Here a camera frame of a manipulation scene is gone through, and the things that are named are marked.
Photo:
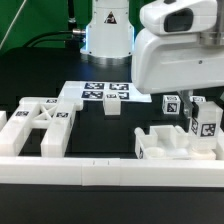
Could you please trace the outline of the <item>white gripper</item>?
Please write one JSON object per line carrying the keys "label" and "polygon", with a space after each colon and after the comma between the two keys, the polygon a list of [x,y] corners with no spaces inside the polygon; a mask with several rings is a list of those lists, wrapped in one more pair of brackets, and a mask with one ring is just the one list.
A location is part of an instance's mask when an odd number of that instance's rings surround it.
{"label": "white gripper", "polygon": [[192,117],[191,89],[224,86],[224,0],[155,0],[140,10],[131,78],[142,93],[179,91]]}

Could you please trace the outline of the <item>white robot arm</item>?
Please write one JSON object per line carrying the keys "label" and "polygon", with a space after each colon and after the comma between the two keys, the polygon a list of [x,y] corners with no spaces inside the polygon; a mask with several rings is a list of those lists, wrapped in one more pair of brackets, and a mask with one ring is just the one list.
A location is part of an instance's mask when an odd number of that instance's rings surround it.
{"label": "white robot arm", "polygon": [[82,57],[116,65],[131,59],[143,94],[224,86],[224,0],[154,0],[129,22],[129,0],[93,0]]}

